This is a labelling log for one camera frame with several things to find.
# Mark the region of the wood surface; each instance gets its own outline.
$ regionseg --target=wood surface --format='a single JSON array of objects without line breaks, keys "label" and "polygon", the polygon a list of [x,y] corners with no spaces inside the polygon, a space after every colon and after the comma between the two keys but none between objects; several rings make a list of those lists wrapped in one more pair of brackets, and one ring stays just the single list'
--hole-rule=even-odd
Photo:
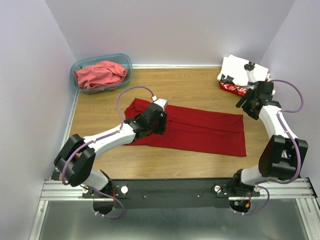
[{"label": "wood surface", "polygon": [[[219,89],[219,72],[219,68],[135,69],[129,87],[147,86],[159,98],[167,99],[170,105],[243,115],[246,157],[150,146],[120,146],[96,159],[94,167],[112,179],[142,179],[232,177],[237,170],[256,165],[269,140],[266,129],[261,120],[254,120],[235,107],[239,96]],[[121,91],[80,94],[70,134],[85,137],[120,124],[116,99]],[[122,113],[134,98],[151,101],[147,90],[132,89],[120,99]]]}]

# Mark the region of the white wall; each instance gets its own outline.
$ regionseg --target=white wall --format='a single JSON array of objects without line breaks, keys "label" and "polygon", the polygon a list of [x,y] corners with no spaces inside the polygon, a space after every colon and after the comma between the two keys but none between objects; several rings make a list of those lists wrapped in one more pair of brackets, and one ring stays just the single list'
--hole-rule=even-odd
[{"label": "white wall", "polygon": [[[290,128],[309,144],[301,176],[310,177],[320,195],[320,1],[297,0],[264,55],[273,79],[294,83],[302,92],[304,108],[285,114]],[[277,84],[276,97],[282,107],[296,109],[299,97],[283,84]]]},{"label": "white wall", "polygon": [[134,64],[260,62],[294,0],[46,0],[77,60]]},{"label": "white wall", "polygon": [[75,58],[43,0],[0,2],[0,239],[29,239],[74,91]]}]

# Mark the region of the white round button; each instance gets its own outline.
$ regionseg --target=white round button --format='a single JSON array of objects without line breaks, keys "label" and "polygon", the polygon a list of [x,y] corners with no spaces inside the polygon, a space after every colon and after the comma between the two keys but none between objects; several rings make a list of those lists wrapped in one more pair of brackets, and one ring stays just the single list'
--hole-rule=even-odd
[{"label": "white round button", "polygon": [[121,188],[121,192],[122,192],[123,194],[126,194],[126,193],[128,192],[128,187],[127,187],[127,186],[123,186],[123,187]]}]

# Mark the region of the laundry basket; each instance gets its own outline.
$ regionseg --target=laundry basket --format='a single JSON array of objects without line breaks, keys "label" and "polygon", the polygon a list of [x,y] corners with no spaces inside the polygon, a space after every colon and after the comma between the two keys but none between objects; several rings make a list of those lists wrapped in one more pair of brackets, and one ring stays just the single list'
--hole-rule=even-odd
[{"label": "laundry basket", "polygon": [[[111,85],[111,86],[101,86],[101,87],[92,88],[92,89],[80,89],[78,87],[78,83],[77,83],[74,71],[84,69],[85,67],[95,65],[95,64],[102,62],[102,61],[114,62],[114,63],[122,65],[122,67],[127,69],[128,73],[125,76],[123,82],[121,82],[119,84]],[[112,91],[117,88],[125,88],[126,86],[129,85],[132,76],[133,76],[133,68],[132,68],[132,63],[131,63],[130,57],[128,57],[127,55],[122,54],[122,53],[105,55],[105,56],[98,56],[98,57],[87,58],[87,59],[77,61],[75,64],[73,64],[71,71],[70,71],[70,80],[72,82],[73,87],[77,91],[80,91],[85,94],[98,94],[98,93]]]}]

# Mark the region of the crumpled pink towel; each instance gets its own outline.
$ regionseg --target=crumpled pink towel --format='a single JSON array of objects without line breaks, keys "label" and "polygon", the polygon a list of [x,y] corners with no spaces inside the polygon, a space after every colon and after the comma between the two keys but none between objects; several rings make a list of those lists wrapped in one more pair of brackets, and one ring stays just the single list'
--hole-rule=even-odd
[{"label": "crumpled pink towel", "polygon": [[120,84],[127,74],[128,70],[112,61],[101,61],[95,65],[74,71],[80,89],[94,89]]}]

